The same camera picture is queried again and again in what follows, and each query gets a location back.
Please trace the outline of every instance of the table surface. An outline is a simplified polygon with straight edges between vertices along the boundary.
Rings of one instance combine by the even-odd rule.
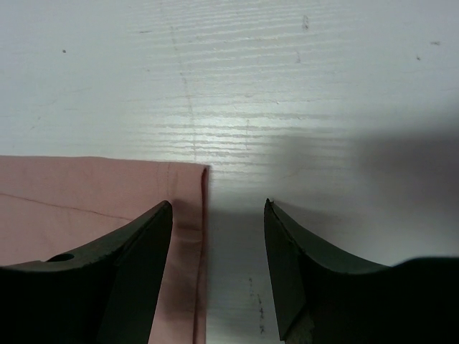
[[[267,197],[367,259],[459,254],[458,14],[454,0],[3,1],[0,154],[211,165],[208,343],[278,343]]]

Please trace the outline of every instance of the black plastic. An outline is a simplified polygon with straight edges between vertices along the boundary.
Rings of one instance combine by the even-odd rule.
[[[47,262],[0,267],[4,342],[147,344],[171,230],[165,201]]]
[[[265,241],[287,344],[459,343],[459,259],[369,262],[267,201]]]

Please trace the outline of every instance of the blade hole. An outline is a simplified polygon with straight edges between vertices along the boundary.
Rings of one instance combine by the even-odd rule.
[[[75,256],[73,254],[62,253],[62,254],[58,254],[57,256],[54,256],[51,259],[48,259],[47,261],[48,262],[65,262],[65,261],[71,260],[73,258],[75,258]]]

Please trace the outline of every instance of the pink fabric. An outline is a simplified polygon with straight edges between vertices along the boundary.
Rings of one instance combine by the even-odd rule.
[[[0,264],[49,259],[167,199],[174,228],[149,343],[204,344],[206,197],[206,166],[2,156]]]

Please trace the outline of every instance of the white wooden surface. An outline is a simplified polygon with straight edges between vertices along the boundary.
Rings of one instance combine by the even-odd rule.
[[[378,262],[459,254],[458,15],[454,0],[3,0],[0,154],[212,165],[208,343],[277,343],[266,197]]]

